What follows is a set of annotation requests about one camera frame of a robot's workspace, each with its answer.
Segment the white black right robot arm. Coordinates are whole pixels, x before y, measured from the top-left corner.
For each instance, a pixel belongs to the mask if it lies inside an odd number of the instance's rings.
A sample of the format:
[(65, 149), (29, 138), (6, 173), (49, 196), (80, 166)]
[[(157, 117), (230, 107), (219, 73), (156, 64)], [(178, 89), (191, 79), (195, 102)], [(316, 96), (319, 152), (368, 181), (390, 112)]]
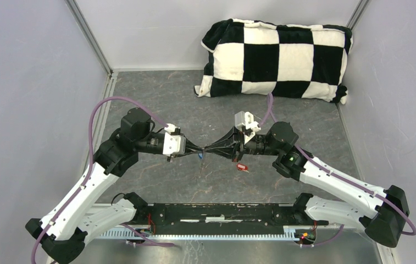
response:
[(273, 168), (285, 178), (312, 185), (334, 195), (330, 201), (312, 194), (302, 194), (292, 209), (298, 224), (327, 221), (362, 230), (373, 241), (395, 248), (409, 221), (406, 193), (398, 186), (389, 188), (365, 183), (342, 173), (310, 152), (295, 145), (298, 135), (290, 123), (276, 122), (265, 135), (233, 127), (216, 142), (204, 147), (238, 162), (243, 155), (276, 156)]

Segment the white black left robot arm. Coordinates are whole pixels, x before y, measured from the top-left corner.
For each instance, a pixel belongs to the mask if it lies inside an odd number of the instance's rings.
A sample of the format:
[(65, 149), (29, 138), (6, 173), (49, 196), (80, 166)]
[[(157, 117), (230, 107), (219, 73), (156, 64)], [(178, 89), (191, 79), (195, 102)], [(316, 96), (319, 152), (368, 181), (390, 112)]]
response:
[(89, 168), (66, 197), (49, 214), (27, 222), (27, 231), (56, 263), (72, 262), (90, 241), (117, 225), (146, 220), (148, 204), (134, 192), (104, 211), (85, 215), (104, 191), (138, 162), (139, 153), (171, 159), (202, 151), (172, 124), (159, 133), (153, 129), (154, 121), (143, 109), (129, 110), (120, 128), (101, 143)]

